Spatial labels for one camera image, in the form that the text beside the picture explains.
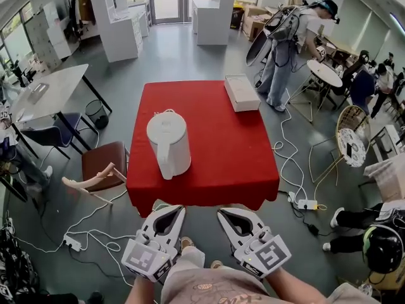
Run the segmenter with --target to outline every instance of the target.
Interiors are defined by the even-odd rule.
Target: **white electric kettle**
[[[147,124],[146,134],[164,179],[170,180],[187,171],[191,155],[183,117],[173,110],[159,113]]]

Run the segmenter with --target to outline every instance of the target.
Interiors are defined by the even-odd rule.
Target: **power strip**
[[[300,199],[298,201],[299,210],[317,210],[318,202],[316,200]]]
[[[67,236],[65,234],[65,236],[63,237],[63,243],[67,246],[67,247],[71,247],[73,250],[80,252],[81,248],[82,248],[82,243],[72,239],[70,236]]]

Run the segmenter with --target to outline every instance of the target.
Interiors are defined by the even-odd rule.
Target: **kettle handle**
[[[156,157],[158,158],[158,165],[162,176],[166,180],[173,178],[173,170],[169,162],[170,144],[164,141],[158,143],[158,152]]]

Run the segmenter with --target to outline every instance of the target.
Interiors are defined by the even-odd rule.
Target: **brown chair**
[[[62,178],[68,187],[77,189],[112,205],[112,202],[95,192],[119,186],[127,182],[127,156],[129,151],[122,142],[113,142],[92,149],[82,155],[83,181]]]

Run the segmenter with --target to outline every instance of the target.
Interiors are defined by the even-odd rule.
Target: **white box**
[[[226,75],[225,89],[235,112],[259,109],[259,96],[245,74]]]

